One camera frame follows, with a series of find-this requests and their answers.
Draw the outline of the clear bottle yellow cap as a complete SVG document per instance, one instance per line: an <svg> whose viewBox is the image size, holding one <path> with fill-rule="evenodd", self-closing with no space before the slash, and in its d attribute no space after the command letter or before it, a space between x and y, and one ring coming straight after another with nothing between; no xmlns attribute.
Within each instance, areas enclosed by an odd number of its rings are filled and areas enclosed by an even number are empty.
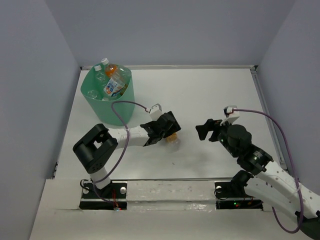
<svg viewBox="0 0 320 240"><path fill-rule="evenodd" d="M181 140L178 137L177 133L173 133L172 135L165 138L166 145L169 150L175 152L180 149L181 146Z"/></svg>

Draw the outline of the clear bottle white blue label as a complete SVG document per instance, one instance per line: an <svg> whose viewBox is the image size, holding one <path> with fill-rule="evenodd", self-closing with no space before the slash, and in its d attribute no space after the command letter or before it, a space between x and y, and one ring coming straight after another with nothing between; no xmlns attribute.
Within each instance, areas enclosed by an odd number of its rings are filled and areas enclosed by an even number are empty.
<svg viewBox="0 0 320 240"><path fill-rule="evenodd" d="M117 65L117 67L118 70L111 78L106 76L107 84L103 88L103 93L109 100L114 100L123 94L131 78L131 71L128 68L122 65Z"/></svg>

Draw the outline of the orange label bottle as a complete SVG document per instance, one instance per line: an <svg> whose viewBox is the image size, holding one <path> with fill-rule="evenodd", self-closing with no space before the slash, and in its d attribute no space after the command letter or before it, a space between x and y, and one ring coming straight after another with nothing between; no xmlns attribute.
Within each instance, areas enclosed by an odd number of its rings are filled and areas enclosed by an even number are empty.
<svg viewBox="0 0 320 240"><path fill-rule="evenodd" d="M116 64L110 63L110 61L105 57L101 60L104 73L107 77L111 78L114 73L118 70L118 66Z"/></svg>

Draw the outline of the crushed clear bottle white cap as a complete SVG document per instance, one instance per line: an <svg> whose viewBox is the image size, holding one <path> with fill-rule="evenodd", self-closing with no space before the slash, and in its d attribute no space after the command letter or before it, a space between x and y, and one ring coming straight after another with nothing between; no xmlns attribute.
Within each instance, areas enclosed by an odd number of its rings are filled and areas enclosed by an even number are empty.
<svg viewBox="0 0 320 240"><path fill-rule="evenodd" d="M95 89L89 90L87 92L87 96L93 100L100 100L101 99L100 93Z"/></svg>

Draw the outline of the long clear bottle white cap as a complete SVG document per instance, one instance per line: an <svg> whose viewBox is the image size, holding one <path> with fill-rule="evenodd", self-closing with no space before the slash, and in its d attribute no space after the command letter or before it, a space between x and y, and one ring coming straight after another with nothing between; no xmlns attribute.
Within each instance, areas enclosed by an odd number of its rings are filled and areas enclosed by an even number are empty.
<svg viewBox="0 0 320 240"><path fill-rule="evenodd" d="M103 89L107 84L106 74L100 64L95 65L93 68L95 72L95 83L100 89Z"/></svg>

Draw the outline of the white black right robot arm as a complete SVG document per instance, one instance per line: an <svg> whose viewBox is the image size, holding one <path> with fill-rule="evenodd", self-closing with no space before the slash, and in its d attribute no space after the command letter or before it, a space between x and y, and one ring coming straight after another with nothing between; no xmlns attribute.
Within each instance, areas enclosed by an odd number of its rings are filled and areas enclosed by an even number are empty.
<svg viewBox="0 0 320 240"><path fill-rule="evenodd" d="M295 220L309 238L320 238L320 196L295 181L271 155L254 145L244 126L208 119L195 129L201 141L211 132L209 141L221 143L236 158L241 170L230 183L235 196L254 196Z"/></svg>

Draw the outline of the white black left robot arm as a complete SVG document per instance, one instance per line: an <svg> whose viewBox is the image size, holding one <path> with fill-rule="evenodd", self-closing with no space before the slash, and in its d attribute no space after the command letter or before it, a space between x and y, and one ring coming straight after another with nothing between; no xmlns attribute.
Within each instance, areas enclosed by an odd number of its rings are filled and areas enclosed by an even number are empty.
<svg viewBox="0 0 320 240"><path fill-rule="evenodd" d="M132 128L107 128L102 123L91 128L72 148L72 151L89 174L92 188L97 196L110 194L111 173L105 165L117 149L122 149L120 160L128 147L147 147L177 133L181 126L172 111L161 114L158 119Z"/></svg>

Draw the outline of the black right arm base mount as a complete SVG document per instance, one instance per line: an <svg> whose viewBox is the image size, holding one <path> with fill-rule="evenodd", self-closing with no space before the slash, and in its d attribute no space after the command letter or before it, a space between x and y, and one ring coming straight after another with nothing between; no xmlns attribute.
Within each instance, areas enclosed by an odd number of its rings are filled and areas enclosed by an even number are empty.
<svg viewBox="0 0 320 240"><path fill-rule="evenodd" d="M218 210L263 210L263 201L248 195L245 187L253 175L240 170L230 181L218 181L214 184L214 196Z"/></svg>

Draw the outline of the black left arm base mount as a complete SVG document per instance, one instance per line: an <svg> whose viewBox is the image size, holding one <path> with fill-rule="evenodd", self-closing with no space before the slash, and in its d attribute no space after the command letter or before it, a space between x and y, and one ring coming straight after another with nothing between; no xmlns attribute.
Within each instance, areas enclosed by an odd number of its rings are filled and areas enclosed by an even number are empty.
<svg viewBox="0 0 320 240"><path fill-rule="evenodd" d="M79 208L81 210L124 211L127 209L127 181L111 181L103 189L98 189L90 180L82 179Z"/></svg>

